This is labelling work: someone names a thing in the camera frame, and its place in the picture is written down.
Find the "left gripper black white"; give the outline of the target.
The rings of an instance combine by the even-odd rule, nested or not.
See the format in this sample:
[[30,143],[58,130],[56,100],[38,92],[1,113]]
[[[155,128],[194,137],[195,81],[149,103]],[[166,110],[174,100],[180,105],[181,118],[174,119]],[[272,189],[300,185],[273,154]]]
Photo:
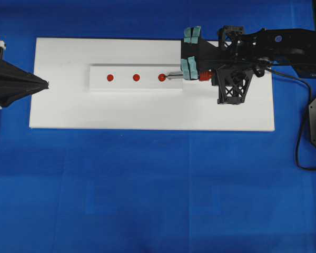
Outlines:
[[0,83],[0,109],[10,106],[16,100],[48,89],[46,80],[2,60],[5,50],[6,44],[0,40],[0,80],[27,83]]

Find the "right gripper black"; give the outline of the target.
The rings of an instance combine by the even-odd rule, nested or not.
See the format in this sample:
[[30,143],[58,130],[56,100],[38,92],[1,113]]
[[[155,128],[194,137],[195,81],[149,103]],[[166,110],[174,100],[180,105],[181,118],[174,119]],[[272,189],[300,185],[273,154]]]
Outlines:
[[187,81],[209,81],[219,89],[218,104],[245,102],[253,76],[263,77],[264,68],[245,52],[255,40],[245,37],[243,26],[224,26],[218,31],[218,47],[204,40],[201,26],[188,27],[181,40],[181,72]]

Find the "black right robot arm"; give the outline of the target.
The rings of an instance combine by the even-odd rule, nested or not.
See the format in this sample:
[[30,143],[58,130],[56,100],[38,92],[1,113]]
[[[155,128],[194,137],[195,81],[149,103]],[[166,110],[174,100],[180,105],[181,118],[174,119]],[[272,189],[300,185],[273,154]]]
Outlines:
[[219,89],[218,104],[244,103],[253,76],[273,66],[290,66],[298,77],[316,79],[316,31],[266,30],[246,34],[242,26],[218,30],[218,45],[188,27],[181,40],[181,72],[188,81],[211,81]]

